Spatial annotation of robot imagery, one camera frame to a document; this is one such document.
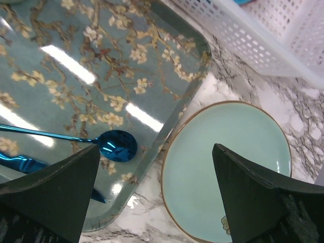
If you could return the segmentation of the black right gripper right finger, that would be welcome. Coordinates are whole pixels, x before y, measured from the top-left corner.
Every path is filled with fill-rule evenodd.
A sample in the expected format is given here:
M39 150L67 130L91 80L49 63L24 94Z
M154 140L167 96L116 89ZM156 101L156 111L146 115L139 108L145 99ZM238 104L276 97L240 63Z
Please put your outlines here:
M212 156L233 242L323 242L323 186L279 174L222 144Z

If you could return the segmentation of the blue polka dot plate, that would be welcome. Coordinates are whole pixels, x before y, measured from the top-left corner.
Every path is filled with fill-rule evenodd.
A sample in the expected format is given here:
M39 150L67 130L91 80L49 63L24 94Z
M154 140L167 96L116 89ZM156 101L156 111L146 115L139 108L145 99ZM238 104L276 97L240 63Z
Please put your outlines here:
M247 3L250 3L250 2L252 2L252 1L254 1L254 0L233 0L236 4L238 4L239 6L243 6L243 5L245 5L245 4L247 4Z

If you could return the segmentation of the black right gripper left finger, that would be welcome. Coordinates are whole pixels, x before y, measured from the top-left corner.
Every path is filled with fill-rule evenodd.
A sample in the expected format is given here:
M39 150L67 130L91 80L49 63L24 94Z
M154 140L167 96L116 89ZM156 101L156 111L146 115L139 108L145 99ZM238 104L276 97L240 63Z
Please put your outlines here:
M1 184L1 242L78 242L100 160L99 147Z

